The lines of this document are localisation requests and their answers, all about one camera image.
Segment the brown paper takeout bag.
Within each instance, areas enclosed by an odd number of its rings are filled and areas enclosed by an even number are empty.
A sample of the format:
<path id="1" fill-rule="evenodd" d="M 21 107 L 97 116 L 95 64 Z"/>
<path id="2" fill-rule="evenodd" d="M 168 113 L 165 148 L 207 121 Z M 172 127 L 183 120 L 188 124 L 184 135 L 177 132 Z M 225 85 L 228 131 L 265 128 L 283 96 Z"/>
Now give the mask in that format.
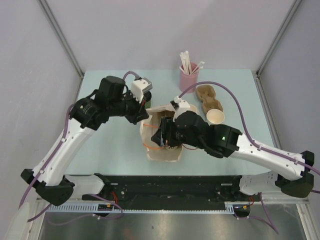
<path id="1" fill-rule="evenodd" d="M 139 133 L 144 146 L 146 157 L 150 161 L 177 162 L 183 152 L 182 146 L 159 146 L 151 140 L 158 130 L 162 117 L 173 117 L 174 108 L 170 104 L 148 108 L 149 117 L 140 122 Z"/>

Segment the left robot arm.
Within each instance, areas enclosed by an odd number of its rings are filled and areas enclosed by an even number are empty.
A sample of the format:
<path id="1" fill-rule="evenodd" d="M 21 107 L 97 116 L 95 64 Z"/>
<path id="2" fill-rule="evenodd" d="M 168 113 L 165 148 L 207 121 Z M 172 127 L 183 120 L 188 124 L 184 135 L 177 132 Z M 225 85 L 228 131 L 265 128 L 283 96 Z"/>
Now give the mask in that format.
<path id="1" fill-rule="evenodd" d="M 97 89 L 76 101 L 66 113 L 64 129 L 42 161 L 24 169 L 21 178 L 28 184 L 20 203 L 32 188 L 44 200 L 60 206 L 70 198 L 110 196 L 111 188 L 98 174 L 70 176 L 65 172 L 83 144 L 111 117 L 125 117 L 136 125 L 149 117 L 145 94 L 153 88 L 147 78 L 136 76 L 131 87 L 124 78 L 104 77 Z"/>

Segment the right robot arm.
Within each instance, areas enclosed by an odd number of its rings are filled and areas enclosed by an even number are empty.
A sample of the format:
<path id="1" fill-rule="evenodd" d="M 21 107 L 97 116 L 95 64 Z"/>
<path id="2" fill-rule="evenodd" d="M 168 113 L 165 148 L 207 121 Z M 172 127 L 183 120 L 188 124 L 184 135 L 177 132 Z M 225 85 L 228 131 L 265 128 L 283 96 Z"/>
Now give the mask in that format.
<path id="1" fill-rule="evenodd" d="M 277 191 L 306 198 L 314 188 L 314 175 L 305 166 L 313 162 L 312 152 L 290 153 L 264 145 L 231 126 L 210 125 L 193 111 L 188 110 L 177 118 L 162 117 L 150 139 L 160 147 L 190 145 L 218 159 L 238 158 L 267 168 L 268 172 L 240 177 L 239 183 L 230 188 L 231 196 L 237 201 Z"/>

